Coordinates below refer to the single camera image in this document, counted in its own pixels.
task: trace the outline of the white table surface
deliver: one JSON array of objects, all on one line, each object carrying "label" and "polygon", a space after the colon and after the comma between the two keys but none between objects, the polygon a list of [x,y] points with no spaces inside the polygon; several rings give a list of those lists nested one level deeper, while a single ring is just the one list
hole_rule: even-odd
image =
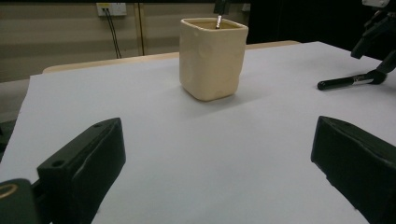
[{"label": "white table surface", "polygon": [[316,88],[378,65],[321,43],[247,50],[237,93],[210,103],[182,89],[178,59],[33,76],[0,181],[36,181],[48,156],[120,117],[127,162],[93,223],[367,223],[310,153],[319,115],[396,144],[396,74]]}]

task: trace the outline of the white paper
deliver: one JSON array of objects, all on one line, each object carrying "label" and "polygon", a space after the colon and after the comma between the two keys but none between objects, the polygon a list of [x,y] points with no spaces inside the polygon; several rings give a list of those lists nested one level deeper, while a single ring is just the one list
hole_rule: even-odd
[{"label": "white paper", "polygon": [[248,50],[235,95],[203,103],[178,59],[31,77],[0,180],[35,168],[96,122],[121,118],[127,162],[93,223],[367,223],[310,161],[318,116],[395,145],[396,79],[318,91],[380,61],[309,43]]}]

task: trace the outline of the wall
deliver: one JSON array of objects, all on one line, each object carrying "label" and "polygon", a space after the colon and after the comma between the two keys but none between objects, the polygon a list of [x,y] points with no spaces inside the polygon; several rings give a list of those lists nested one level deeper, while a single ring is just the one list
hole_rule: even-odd
[{"label": "wall", "polygon": [[[127,4],[126,17],[113,18],[122,57],[178,51],[182,18],[215,17],[214,4]],[[225,18],[248,24],[242,4]],[[144,41],[136,26],[141,19]],[[0,82],[41,74],[50,66],[115,59],[107,20],[96,4],[0,3]]]}]

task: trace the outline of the wooden panel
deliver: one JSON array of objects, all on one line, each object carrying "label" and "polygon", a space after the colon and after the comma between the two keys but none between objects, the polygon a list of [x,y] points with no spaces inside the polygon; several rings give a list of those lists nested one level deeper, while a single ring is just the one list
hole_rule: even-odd
[{"label": "wooden panel", "polygon": [[[114,18],[123,57],[137,56],[134,5]],[[0,4],[0,82],[28,78],[56,64],[116,58],[106,18],[96,4]]]}]

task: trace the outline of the screw hole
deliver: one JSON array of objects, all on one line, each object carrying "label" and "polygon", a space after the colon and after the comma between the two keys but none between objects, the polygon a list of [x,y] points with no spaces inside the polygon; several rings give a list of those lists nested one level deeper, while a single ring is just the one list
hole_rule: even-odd
[{"label": "screw hole", "polygon": [[0,200],[8,197],[17,191],[18,186],[16,184],[7,184],[0,186]]},{"label": "screw hole", "polygon": [[53,167],[59,167],[64,164],[64,161],[56,161],[52,164]]}]

